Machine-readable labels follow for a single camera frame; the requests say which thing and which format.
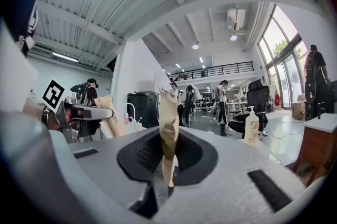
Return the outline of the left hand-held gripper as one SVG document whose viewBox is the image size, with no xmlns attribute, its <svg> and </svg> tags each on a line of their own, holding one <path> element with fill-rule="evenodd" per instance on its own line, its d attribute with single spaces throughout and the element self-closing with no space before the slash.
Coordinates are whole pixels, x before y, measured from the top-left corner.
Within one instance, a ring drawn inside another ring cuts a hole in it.
<svg viewBox="0 0 337 224">
<path fill-rule="evenodd" d="M 76 98 L 68 96 L 68 93 L 56 81 L 51 80 L 42 97 L 45 105 L 42 122 L 48 129 L 62 132 L 68 143 L 75 143 L 79 132 L 81 137 L 94 135 L 100 122 L 114 115 L 111 109 L 92 106 L 85 107 L 82 115 Z"/>
</svg>

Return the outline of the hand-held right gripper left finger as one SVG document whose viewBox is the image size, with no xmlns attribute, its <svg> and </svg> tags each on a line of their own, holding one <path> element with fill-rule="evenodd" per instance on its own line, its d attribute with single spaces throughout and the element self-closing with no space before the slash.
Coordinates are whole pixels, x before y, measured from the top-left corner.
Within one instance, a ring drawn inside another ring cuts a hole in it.
<svg viewBox="0 0 337 224">
<path fill-rule="evenodd" d="M 168 223 L 150 183 L 131 179 L 117 159 L 132 142 L 158 138 L 157 127 L 84 143 L 67 144 L 57 131 L 50 137 L 58 173 L 54 197 L 61 198 L 54 216 L 58 223 Z M 57 183 L 65 188 L 57 190 Z"/>
</svg>

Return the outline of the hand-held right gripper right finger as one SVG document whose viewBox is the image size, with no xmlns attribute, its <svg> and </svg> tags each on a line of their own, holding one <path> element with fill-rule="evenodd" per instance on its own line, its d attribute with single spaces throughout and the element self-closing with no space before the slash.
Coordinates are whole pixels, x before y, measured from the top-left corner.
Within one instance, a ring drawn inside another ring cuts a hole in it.
<svg viewBox="0 0 337 224">
<path fill-rule="evenodd" d="M 305 191 L 301 179 L 257 148 L 232 138 L 192 130 L 215 147 L 218 162 L 201 183 L 175 187 L 155 215 L 157 223 L 278 223 L 248 172 L 262 170 L 295 200 Z"/>
</svg>

